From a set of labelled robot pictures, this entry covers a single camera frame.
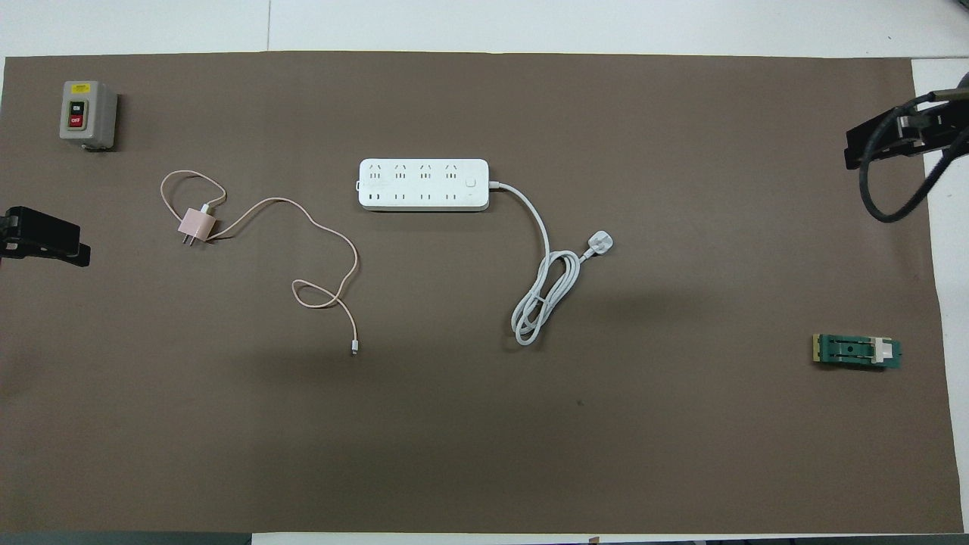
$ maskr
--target white power strip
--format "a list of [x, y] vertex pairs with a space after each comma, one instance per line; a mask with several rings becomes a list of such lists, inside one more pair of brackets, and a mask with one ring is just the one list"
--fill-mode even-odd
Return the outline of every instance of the white power strip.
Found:
[[481, 211], [487, 183], [483, 159], [364, 159], [357, 197], [375, 211]]

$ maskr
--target thick black cable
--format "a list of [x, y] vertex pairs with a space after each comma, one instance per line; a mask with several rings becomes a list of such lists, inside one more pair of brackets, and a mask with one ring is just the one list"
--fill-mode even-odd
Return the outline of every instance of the thick black cable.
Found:
[[864, 154], [861, 156], [861, 163], [859, 165], [859, 188], [861, 191], [861, 201], [864, 203], [864, 207], [868, 210], [868, 213], [870, 213], [871, 216], [878, 221], [883, 223], [892, 223], [912, 213], [912, 210], [914, 210], [919, 204], [922, 203], [923, 200], [925, 200], [928, 192], [931, 191], [935, 183], [939, 181], [940, 177], [942, 177], [942, 173], [944, 173], [952, 161], [961, 154], [960, 150], [964, 145], [966, 145], [966, 142], [969, 141], [969, 127], [967, 127], [955, 137], [953, 143], [948, 149], [943, 150], [942, 159], [939, 159], [939, 162], [936, 163], [935, 167], [932, 168], [932, 171], [925, 178], [925, 181], [922, 182], [922, 185], [919, 186], [919, 189], [916, 190], [915, 194], [913, 194], [908, 202], [902, 205], [901, 208], [893, 213], [886, 214], [875, 206], [875, 203], [871, 200], [871, 192], [868, 190], [868, 167], [871, 165], [871, 160], [875, 153], [881, 151], [876, 150], [875, 145], [882, 140], [882, 136], [885, 135], [885, 132], [901, 115], [909, 112], [909, 110], [918, 106], [919, 104], [933, 102], [934, 100], [935, 94], [927, 93], [893, 109], [888, 115], [885, 116], [884, 119], [882, 119], [882, 122], [878, 124], [875, 132], [871, 133], [871, 136], [868, 138], [868, 142], [864, 147]]

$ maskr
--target coiled white cable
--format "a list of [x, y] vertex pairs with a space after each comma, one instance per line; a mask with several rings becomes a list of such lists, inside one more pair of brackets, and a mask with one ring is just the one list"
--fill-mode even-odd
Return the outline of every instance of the coiled white cable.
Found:
[[[169, 202], [168, 196], [165, 194], [165, 184], [166, 184], [166, 182], [168, 182], [169, 179], [172, 176], [177, 176], [177, 175], [183, 175], [183, 177], [186, 177], [186, 178], [187, 177], [200, 177], [200, 178], [202, 178], [204, 180], [209, 181], [210, 183], [212, 183], [213, 185], [215, 185], [216, 187], [218, 187], [222, 191], [222, 195], [221, 196], [216, 197], [215, 199], [212, 199], [211, 201], [206, 202], [203, 205], [203, 210], [208, 210], [209, 208], [215, 208], [215, 207], [217, 207], [217, 206], [219, 206], [219, 205], [221, 205], [221, 204], [223, 204], [223, 203], [226, 202], [226, 199], [228, 197], [228, 194], [226, 193], [225, 187], [223, 187], [219, 182], [215, 181], [214, 179], [212, 179], [212, 178], [210, 178], [210, 177], [208, 177], [208, 176], [206, 176], [206, 175], [204, 175], [202, 173], [196, 172], [196, 171], [179, 170], [179, 171], [170, 172], [164, 178], [162, 178], [162, 183], [161, 183], [161, 186], [159, 187], [159, 191], [162, 194], [162, 201], [165, 203], [165, 206], [169, 209], [169, 211], [172, 213], [172, 215], [178, 221], [181, 221], [182, 220], [182, 216], [178, 215], [178, 212], [176, 212], [175, 209], [172, 207], [172, 204]], [[304, 208], [300, 203], [297, 203], [296, 201], [293, 201], [291, 199], [287, 199], [285, 197], [268, 197], [266, 199], [262, 199], [261, 201], [259, 201], [258, 203], [256, 203], [252, 207], [250, 207], [249, 210], [245, 211], [229, 227], [223, 229], [222, 231], [219, 231], [218, 233], [215, 233], [213, 235], [209, 235], [208, 237], [206, 237], [204, 239], [204, 241], [209, 242], [209, 241], [213, 241], [213, 240], [228, 239], [229, 238], [228, 233], [232, 229], [235, 229], [235, 227], [238, 226], [240, 223], [242, 223], [242, 221], [245, 218], [249, 217], [250, 215], [252, 215], [252, 214], [254, 214], [256, 212], [258, 212], [260, 209], [262, 209], [263, 207], [265, 207], [265, 206], [267, 206], [267, 205], [269, 205], [271, 203], [289, 203], [289, 204], [293, 205], [294, 207], [299, 208], [299, 211], [301, 211], [303, 213], [303, 215], [306, 216], [306, 219], [308, 219], [310, 223], [312, 223], [314, 226], [316, 226], [316, 227], [318, 227], [318, 228], [320, 228], [320, 229], [322, 229], [322, 230], [324, 230], [324, 231], [326, 231], [328, 233], [332, 233], [334, 235], [337, 235], [339, 238], [343, 239], [347, 243], [347, 245], [350, 246], [350, 249], [353, 250], [353, 252], [354, 252], [354, 265], [347, 271], [346, 274], [343, 275], [343, 279], [340, 280], [340, 285], [336, 289], [336, 293], [333, 293], [330, 290], [328, 290], [327, 288], [324, 288], [322, 286], [319, 286], [317, 284], [314, 284], [313, 282], [310, 282], [308, 280], [304, 280], [302, 278], [297, 278], [296, 280], [293, 280], [293, 282], [291, 283], [290, 287], [291, 287], [291, 290], [293, 291], [293, 297], [296, 298], [297, 303], [299, 303], [300, 305], [305, 306], [306, 308], [329, 308], [329, 307], [334, 306], [334, 305], [340, 305], [343, 308], [344, 312], [347, 313], [347, 317], [350, 319], [350, 325], [351, 325], [351, 327], [354, 330], [354, 338], [353, 338], [353, 342], [351, 343], [351, 353], [354, 354], [354, 355], [356, 355], [357, 354], [357, 351], [359, 350], [359, 341], [357, 339], [357, 321], [354, 319], [354, 315], [350, 312], [350, 308], [348, 308], [346, 306], [346, 304], [343, 303], [343, 301], [342, 301], [341, 298], [343, 296], [343, 291], [344, 291], [344, 289], [346, 287], [347, 281], [350, 279], [350, 276], [352, 276], [353, 273], [355, 273], [357, 271], [357, 268], [359, 266], [359, 253], [357, 252], [357, 247], [345, 235], [343, 235], [342, 233], [340, 233], [338, 231], [335, 231], [335, 230], [333, 230], [333, 229], [331, 229], [331, 228], [329, 228], [329, 227], [327, 227], [325, 225], [322, 225], [322, 224], [318, 223], [315, 219], [313, 219], [313, 216], [311, 216], [310, 213], [308, 211], [306, 211], [306, 208]], [[319, 290], [320, 292], [327, 294], [330, 297], [330, 299], [329, 299], [329, 301], [326, 301], [325, 303], [320, 303], [320, 304], [317, 304], [317, 305], [307, 303], [306, 301], [303, 300], [303, 298], [301, 298], [299, 296], [299, 290], [302, 289], [302, 288], [313, 288], [313, 289]]]
[[[532, 215], [535, 217], [535, 222], [542, 232], [542, 244], [545, 249], [545, 256], [539, 262], [539, 271], [535, 276], [535, 283], [528, 289], [525, 296], [521, 298], [521, 301], [518, 302], [518, 305], [512, 312], [512, 331], [515, 333], [515, 340], [518, 341], [518, 344], [527, 346], [538, 338], [542, 326], [548, 321], [552, 311], [555, 310], [555, 306], [568, 295], [572, 286], [576, 285], [582, 262], [593, 255], [603, 254], [609, 251], [612, 248], [612, 237], [605, 231], [597, 232], [589, 239], [589, 248], [581, 256], [578, 256], [572, 250], [553, 252], [548, 244], [548, 231], [546, 230], [545, 222], [542, 221], [542, 216], [539, 215], [535, 206], [532, 205], [531, 201], [524, 194], [511, 185], [498, 181], [490, 181], [488, 188], [504, 189], [521, 199], [529, 211], [532, 212]], [[565, 271], [555, 280], [555, 283], [548, 289], [548, 293], [543, 297], [542, 287], [545, 286], [546, 280], [548, 279], [548, 268], [551, 267], [551, 264], [555, 260], [562, 260], [562, 263], [565, 265]]]

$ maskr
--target green terminal block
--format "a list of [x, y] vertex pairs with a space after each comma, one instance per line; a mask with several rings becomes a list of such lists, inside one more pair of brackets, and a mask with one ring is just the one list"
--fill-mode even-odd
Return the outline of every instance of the green terminal block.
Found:
[[901, 358], [901, 343], [888, 337], [814, 335], [815, 362], [898, 369]]

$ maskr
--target white floor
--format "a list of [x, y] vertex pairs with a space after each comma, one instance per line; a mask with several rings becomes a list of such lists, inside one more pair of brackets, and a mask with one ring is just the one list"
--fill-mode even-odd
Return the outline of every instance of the white floor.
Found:
[[[0, 64], [8, 56], [288, 49], [911, 57], [919, 59], [913, 69], [921, 93], [953, 87], [969, 72], [969, 10], [954, 0], [0, 0]], [[925, 158], [926, 171], [934, 160], [935, 154]], [[929, 196], [964, 521], [969, 521], [967, 181], [969, 159], [963, 159]], [[470, 545], [589, 537], [321, 533], [259, 534], [253, 542]]]

